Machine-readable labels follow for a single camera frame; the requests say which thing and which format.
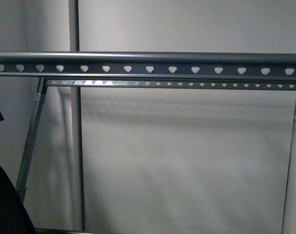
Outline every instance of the black fabric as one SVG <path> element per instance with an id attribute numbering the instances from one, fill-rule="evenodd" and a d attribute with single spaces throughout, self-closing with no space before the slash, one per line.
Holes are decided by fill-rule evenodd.
<path id="1" fill-rule="evenodd" d="M 36 234 L 16 189 L 1 166 L 0 234 Z"/>

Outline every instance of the metal frame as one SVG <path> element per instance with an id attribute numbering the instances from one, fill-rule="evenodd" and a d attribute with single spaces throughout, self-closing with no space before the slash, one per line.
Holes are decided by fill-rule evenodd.
<path id="1" fill-rule="evenodd" d="M 23 201 L 48 86 L 296 91 L 296 54 L 0 52 L 0 76 L 40 78 L 16 184 Z"/>

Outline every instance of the metal bar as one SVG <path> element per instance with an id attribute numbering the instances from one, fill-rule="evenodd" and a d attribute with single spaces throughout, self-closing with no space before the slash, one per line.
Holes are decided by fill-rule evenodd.
<path id="1" fill-rule="evenodd" d="M 24 201 L 25 193 L 26 193 L 26 183 L 33 153 L 33 148 L 35 145 L 36 135 L 37 135 L 37 129 L 40 121 L 40 115 L 42 111 L 42 106 L 45 101 L 45 95 L 46 95 L 46 78 L 40 78 L 39 84 L 37 87 L 37 93 L 35 97 L 33 112 L 31 115 L 30 123 L 29 123 L 29 129 L 27 134 L 27 139 L 20 163 L 18 178 L 16 182 L 16 190 L 17 193 L 21 199 L 21 201 Z"/>
<path id="2" fill-rule="evenodd" d="M 71 230 L 57 230 L 57 229 L 45 229 L 45 228 L 36 228 L 38 234 L 92 234 L 90 232 L 80 232 L 80 231 L 71 231 Z"/>
<path id="3" fill-rule="evenodd" d="M 177 52 L 0 52 L 0 62 L 128 62 L 203 64 L 292 64 L 296 54 L 177 53 Z"/>

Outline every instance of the heart-shaped hole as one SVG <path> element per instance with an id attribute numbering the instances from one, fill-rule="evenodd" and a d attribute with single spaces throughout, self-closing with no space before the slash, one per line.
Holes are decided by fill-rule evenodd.
<path id="1" fill-rule="evenodd" d="M 246 72 L 246 68 L 245 68 L 245 67 L 239 67 L 239 68 L 238 68 L 238 73 L 239 73 L 240 75 L 243 75 L 245 72 Z"/>
<path id="2" fill-rule="evenodd" d="M 89 67 L 87 65 L 81 65 L 80 69 L 81 69 L 82 72 L 87 72 Z"/>
<path id="3" fill-rule="evenodd" d="M 0 72 L 3 72 L 5 69 L 4 65 L 3 64 L 0 64 Z"/>
<path id="4" fill-rule="evenodd" d="M 193 74 L 197 74 L 200 71 L 200 67 L 192 67 L 191 70 Z"/>
<path id="5" fill-rule="evenodd" d="M 132 70 L 132 67 L 131 67 L 131 66 L 124 66 L 124 70 L 125 70 L 127 73 L 130 73 L 130 71 Z"/>
<path id="6" fill-rule="evenodd" d="M 149 73 L 152 73 L 154 70 L 154 67 L 153 66 L 147 66 L 146 67 L 146 71 L 148 71 Z"/>
<path id="7" fill-rule="evenodd" d="M 110 70 L 109 66 L 102 66 L 101 69 L 103 69 L 104 72 L 108 72 Z"/>
<path id="8" fill-rule="evenodd" d="M 22 72 L 25 69 L 25 67 L 22 64 L 17 64 L 16 69 Z"/>
<path id="9" fill-rule="evenodd" d="M 285 74 L 287 76 L 291 76 L 294 72 L 295 72 L 295 69 L 294 68 L 287 68 L 287 69 L 285 69 Z"/>
<path id="10" fill-rule="evenodd" d="M 222 67 L 216 67 L 214 68 L 214 71 L 216 72 L 216 74 L 221 74 L 223 72 L 223 68 Z"/>
<path id="11" fill-rule="evenodd" d="M 36 69 L 39 71 L 39 72 L 43 72 L 44 71 L 44 66 L 42 64 L 38 64 L 36 66 Z"/>
<path id="12" fill-rule="evenodd" d="M 56 69 L 59 71 L 59 72 L 62 72 L 65 68 L 63 65 L 56 65 Z"/>
<path id="13" fill-rule="evenodd" d="M 168 70 L 169 70 L 172 74 L 174 74 L 174 73 L 177 71 L 177 67 L 171 66 L 171 67 L 168 68 Z"/>
<path id="14" fill-rule="evenodd" d="M 263 73 L 264 76 L 266 76 L 270 73 L 270 68 L 262 68 L 261 72 Z"/>

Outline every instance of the white wall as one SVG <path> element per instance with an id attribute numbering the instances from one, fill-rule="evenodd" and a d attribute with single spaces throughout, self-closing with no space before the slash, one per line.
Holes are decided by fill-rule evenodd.
<path id="1" fill-rule="evenodd" d="M 24 0 L 0 0 L 0 51 L 27 48 Z M 0 77 L 0 165 L 15 185 L 32 107 L 29 78 Z"/>
<path id="2" fill-rule="evenodd" d="M 296 53 L 296 0 L 85 0 L 79 16 L 82 51 Z M 87 230 L 280 233 L 294 103 L 82 89 Z"/>

